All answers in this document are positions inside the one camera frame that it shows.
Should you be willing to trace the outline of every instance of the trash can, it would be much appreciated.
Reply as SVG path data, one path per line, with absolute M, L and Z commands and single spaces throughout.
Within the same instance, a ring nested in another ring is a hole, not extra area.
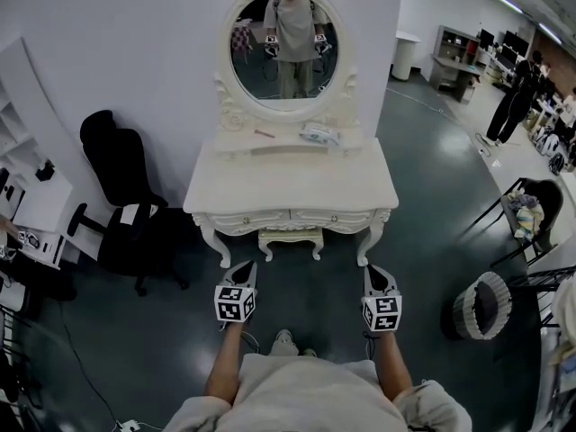
M 454 329 L 464 339 L 488 340 L 504 328 L 512 312 L 512 297 L 493 272 L 482 274 L 454 301 Z
M 412 69 L 416 44 L 420 43 L 420 39 L 416 35 L 397 31 L 396 40 L 396 56 L 394 57 L 392 76 L 398 80 L 408 80 L 410 70 Z

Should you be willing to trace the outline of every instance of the shoe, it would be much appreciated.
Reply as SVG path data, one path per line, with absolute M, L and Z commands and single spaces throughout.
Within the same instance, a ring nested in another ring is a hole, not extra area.
M 483 134 L 480 135 L 480 137 L 482 138 L 482 140 L 488 144 L 490 147 L 496 147 L 496 142 L 494 142 L 492 139 L 488 138 L 487 136 L 484 136 Z
M 280 341 L 285 344 L 294 344 L 292 333 L 287 329 L 281 329 L 278 331 L 278 334 L 276 335 L 276 341 Z
M 314 349 L 304 349 L 302 356 L 313 356 L 314 358 L 318 358 Z

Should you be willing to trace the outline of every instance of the standing person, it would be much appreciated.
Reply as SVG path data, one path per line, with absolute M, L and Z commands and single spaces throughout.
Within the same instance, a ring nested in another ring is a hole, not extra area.
M 532 62 L 524 59 L 517 65 L 514 84 L 496 109 L 486 135 L 481 135 L 486 144 L 504 144 L 516 126 L 526 118 L 532 102 L 543 87 L 544 76 L 540 71 L 542 60 L 542 53 L 535 51 L 532 53 Z
M 308 97 L 312 63 L 318 57 L 315 36 L 324 34 L 326 15 L 311 0 L 269 0 L 264 27 L 278 38 L 280 97 Z
M 413 386 L 392 332 L 380 336 L 379 379 L 371 360 L 333 364 L 311 349 L 297 356 L 287 329 L 270 355 L 246 355 L 239 369 L 242 329 L 229 325 L 204 396 L 186 400 L 165 432 L 472 431 L 468 413 L 437 382 Z
M 568 97 L 562 103 L 562 107 L 556 110 L 560 117 L 558 117 L 554 125 L 554 133 L 564 142 L 570 142 L 571 144 L 573 143 L 574 122 L 576 121 L 576 87 L 572 89 L 572 93 L 574 95 L 568 94 Z

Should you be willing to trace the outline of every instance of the curved table leg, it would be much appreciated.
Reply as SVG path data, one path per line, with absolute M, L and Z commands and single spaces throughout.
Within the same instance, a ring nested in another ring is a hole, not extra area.
M 319 252 L 324 248 L 324 240 L 322 238 L 319 238 L 317 240 L 313 240 L 314 242 L 314 250 L 312 251 L 312 257 L 317 260 L 320 261 L 320 255 Z
M 266 255 L 266 262 L 272 261 L 272 250 L 268 247 L 268 242 L 259 240 L 258 247 Z
M 368 259 L 366 259 L 366 252 L 373 247 L 382 236 L 384 223 L 390 218 L 390 210 L 376 210 L 368 235 L 364 237 L 360 247 L 358 248 L 357 262 L 360 267 L 368 266 Z
M 208 218 L 205 216 L 193 216 L 195 224 L 200 227 L 202 232 L 202 237 L 204 241 L 213 249 L 218 251 L 222 255 L 222 260 L 220 261 L 220 267 L 223 269 L 230 268 L 230 251 L 226 248 L 226 245 L 222 243 L 222 240 L 216 235 L 214 227 L 211 225 Z

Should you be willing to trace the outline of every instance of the chair backrest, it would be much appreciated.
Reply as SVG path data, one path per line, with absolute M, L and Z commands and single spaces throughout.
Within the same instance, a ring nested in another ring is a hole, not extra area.
M 167 206 L 150 189 L 140 135 L 135 130 L 117 128 L 112 111 L 96 112 L 86 118 L 80 139 L 108 202 L 116 206 Z
M 536 197 L 542 206 L 544 220 L 540 224 L 540 231 L 551 230 L 564 203 L 562 190 L 558 184 L 551 179 L 544 181 L 527 179 L 522 187 L 525 194 Z

